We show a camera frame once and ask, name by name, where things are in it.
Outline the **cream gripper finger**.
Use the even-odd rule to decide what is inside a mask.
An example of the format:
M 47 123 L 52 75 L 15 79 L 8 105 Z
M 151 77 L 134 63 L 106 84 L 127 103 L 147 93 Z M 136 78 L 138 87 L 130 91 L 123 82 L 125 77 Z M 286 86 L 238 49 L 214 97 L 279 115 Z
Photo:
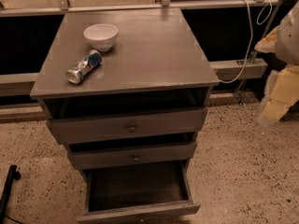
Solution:
M 287 64 L 280 72 L 273 70 L 266 81 L 258 123 L 262 126 L 277 123 L 298 101 L 299 66 Z

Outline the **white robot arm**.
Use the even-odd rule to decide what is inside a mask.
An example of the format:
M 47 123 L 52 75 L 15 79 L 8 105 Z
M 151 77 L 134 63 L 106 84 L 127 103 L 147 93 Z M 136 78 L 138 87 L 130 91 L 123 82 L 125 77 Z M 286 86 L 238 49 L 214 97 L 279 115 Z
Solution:
M 278 122 L 299 101 L 299 2 L 255 49 L 274 53 L 286 63 L 280 72 L 272 71 L 266 81 L 258 122 L 269 126 Z

